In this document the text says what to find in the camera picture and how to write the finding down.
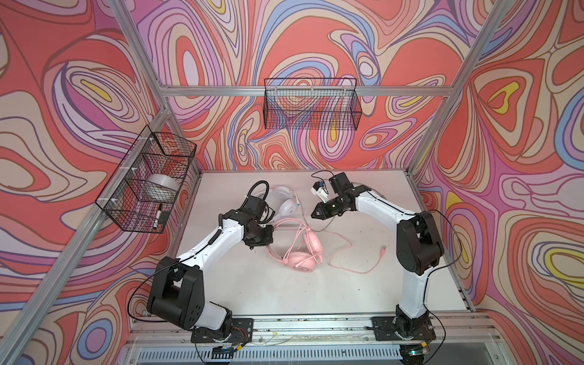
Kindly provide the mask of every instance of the patterned wallpaper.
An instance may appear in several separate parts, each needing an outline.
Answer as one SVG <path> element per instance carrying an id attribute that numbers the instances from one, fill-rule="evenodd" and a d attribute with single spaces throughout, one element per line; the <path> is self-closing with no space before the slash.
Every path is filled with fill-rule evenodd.
<path id="1" fill-rule="evenodd" d="M 517 1 L 416 174 L 520 364 L 584 364 L 583 59 L 581 1 Z"/>
<path id="2" fill-rule="evenodd" d="M 105 1 L 0 2 L 0 336 L 156 112 Z M 163 235 L 107 221 L 19 365 L 111 363 L 186 199 Z"/>
<path id="3" fill-rule="evenodd" d="M 369 86 L 450 85 L 491 2 L 143 0 L 130 8 L 166 85 L 347 75 Z M 170 104 L 199 144 L 203 169 L 342 169 L 404 168 L 440 101 L 365 96 L 357 132 L 266 131 L 263 98 Z"/>

